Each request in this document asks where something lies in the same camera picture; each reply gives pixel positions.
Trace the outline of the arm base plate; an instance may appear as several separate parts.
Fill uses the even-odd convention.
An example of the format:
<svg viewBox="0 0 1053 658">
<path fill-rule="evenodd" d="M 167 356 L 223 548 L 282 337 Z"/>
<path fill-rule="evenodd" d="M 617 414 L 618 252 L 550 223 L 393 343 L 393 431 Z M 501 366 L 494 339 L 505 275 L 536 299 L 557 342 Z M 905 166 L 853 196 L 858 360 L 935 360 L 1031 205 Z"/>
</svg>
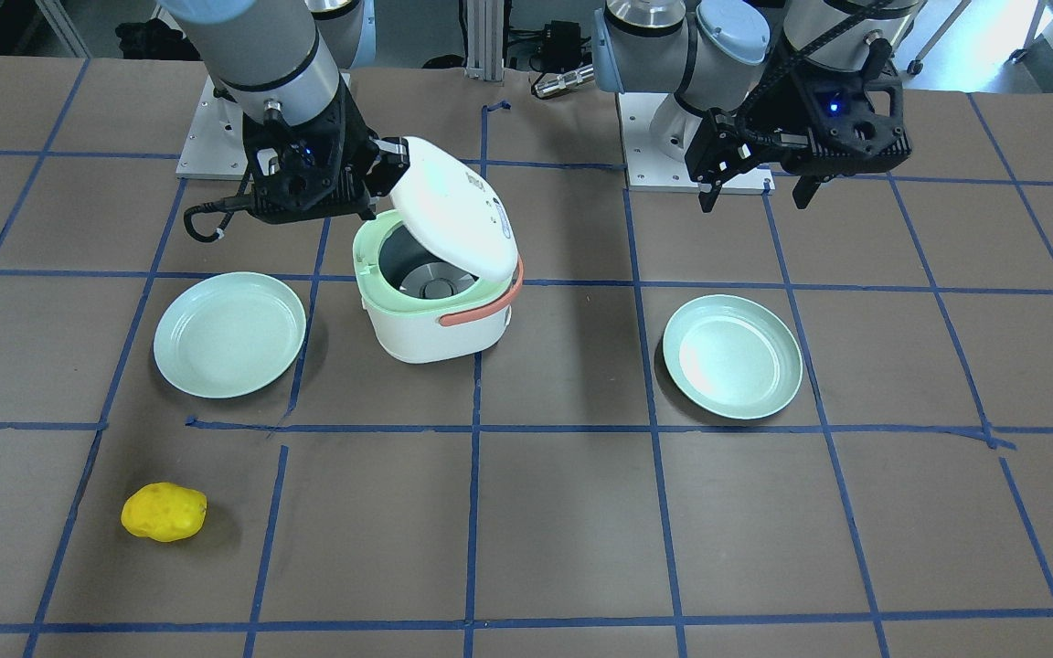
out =
<svg viewBox="0 0 1053 658">
<path fill-rule="evenodd" d="M 686 148 L 699 117 L 681 107 L 670 93 L 619 93 L 617 108 L 632 191 L 698 193 L 686 168 Z"/>
<path fill-rule="evenodd" d="M 181 179 L 239 180 L 246 174 L 242 139 L 243 112 L 234 101 L 216 96 L 205 80 L 188 124 L 175 173 Z"/>
</svg>

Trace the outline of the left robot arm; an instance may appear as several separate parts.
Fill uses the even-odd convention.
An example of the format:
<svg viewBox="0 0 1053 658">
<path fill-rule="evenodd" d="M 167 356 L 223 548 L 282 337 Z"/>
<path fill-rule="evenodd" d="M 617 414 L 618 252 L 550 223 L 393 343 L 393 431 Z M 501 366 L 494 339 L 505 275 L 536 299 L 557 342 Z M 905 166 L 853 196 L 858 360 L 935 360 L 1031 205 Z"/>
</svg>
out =
<svg viewBox="0 0 1053 658">
<path fill-rule="evenodd" d="M 919 1 L 605 1 L 596 12 L 598 87 L 662 93 L 665 149 L 702 211 L 723 185 L 774 163 L 804 210 L 837 176 L 910 158 L 895 46 Z"/>
</svg>

